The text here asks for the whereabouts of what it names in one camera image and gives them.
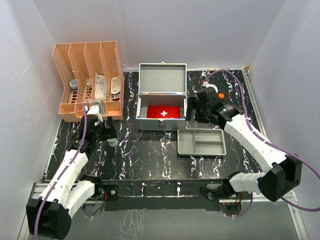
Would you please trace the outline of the clear bottle white cap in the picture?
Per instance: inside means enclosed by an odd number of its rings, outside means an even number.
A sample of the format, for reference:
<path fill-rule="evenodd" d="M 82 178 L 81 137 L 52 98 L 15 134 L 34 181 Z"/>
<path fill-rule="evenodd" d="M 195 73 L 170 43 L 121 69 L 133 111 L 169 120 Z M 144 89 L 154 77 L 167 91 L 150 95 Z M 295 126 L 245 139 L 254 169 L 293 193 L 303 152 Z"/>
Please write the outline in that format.
<path fill-rule="evenodd" d="M 115 148 L 118 145 L 117 138 L 109 138 L 106 140 L 110 147 Z"/>

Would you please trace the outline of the red first aid pouch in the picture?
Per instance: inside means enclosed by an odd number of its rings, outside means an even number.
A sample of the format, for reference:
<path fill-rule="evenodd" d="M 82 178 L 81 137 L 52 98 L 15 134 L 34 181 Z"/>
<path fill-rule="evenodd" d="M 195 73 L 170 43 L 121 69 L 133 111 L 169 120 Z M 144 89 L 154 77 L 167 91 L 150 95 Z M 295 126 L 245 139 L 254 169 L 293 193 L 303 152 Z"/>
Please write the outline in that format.
<path fill-rule="evenodd" d="M 179 119 L 180 107 L 169 105 L 150 105 L 147 108 L 147 118 L 150 119 Z"/>

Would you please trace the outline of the silver metal medicine case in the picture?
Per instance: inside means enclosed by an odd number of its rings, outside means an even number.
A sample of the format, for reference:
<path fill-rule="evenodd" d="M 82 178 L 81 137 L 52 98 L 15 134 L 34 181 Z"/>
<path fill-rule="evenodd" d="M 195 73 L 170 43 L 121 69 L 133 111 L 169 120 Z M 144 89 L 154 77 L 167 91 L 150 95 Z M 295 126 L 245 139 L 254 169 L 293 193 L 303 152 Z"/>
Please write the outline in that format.
<path fill-rule="evenodd" d="M 147 118 L 148 106 L 179 106 L 180 118 Z M 187 65 L 140 63 L 136 121 L 146 131 L 176 131 L 186 127 Z"/>

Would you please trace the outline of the grey plastic tray insert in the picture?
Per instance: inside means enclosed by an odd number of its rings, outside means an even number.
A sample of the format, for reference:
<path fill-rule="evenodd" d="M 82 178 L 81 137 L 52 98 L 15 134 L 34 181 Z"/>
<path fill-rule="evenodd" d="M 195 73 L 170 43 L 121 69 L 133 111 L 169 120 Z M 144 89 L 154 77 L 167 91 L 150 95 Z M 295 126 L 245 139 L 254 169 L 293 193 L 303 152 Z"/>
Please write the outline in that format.
<path fill-rule="evenodd" d="M 225 156 L 224 132 L 221 129 L 179 128 L 177 152 L 180 156 Z"/>

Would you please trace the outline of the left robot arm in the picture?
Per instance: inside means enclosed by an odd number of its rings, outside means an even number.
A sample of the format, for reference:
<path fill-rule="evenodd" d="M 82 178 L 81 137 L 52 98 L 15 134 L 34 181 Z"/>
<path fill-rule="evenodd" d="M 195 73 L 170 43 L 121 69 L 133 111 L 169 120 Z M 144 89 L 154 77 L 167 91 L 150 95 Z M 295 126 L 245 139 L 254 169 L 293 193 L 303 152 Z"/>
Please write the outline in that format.
<path fill-rule="evenodd" d="M 111 147 L 118 143 L 114 120 L 108 126 L 95 114 L 82 117 L 78 130 L 70 138 L 64 158 L 50 183 L 37 198 L 26 205 L 28 229 L 35 239 L 47 237 L 63 240 L 68 235 L 72 218 L 89 198 L 103 195 L 101 179 L 85 174 L 79 177 L 99 142 Z"/>

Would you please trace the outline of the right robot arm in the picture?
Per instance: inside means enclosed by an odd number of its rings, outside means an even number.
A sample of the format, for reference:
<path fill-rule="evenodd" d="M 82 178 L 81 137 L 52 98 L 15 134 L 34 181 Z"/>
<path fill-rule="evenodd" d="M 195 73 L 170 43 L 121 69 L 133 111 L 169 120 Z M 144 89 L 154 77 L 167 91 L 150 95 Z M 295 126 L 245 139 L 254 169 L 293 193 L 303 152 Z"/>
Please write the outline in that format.
<path fill-rule="evenodd" d="M 188 98 L 185 119 L 219 126 L 236 139 L 262 169 L 260 173 L 232 173 L 214 189 L 216 195 L 233 199 L 241 192 L 257 193 L 276 202 L 301 183 L 302 163 L 298 157 L 272 147 L 255 127 L 248 125 L 244 111 L 232 102 L 225 102 L 213 87 Z"/>

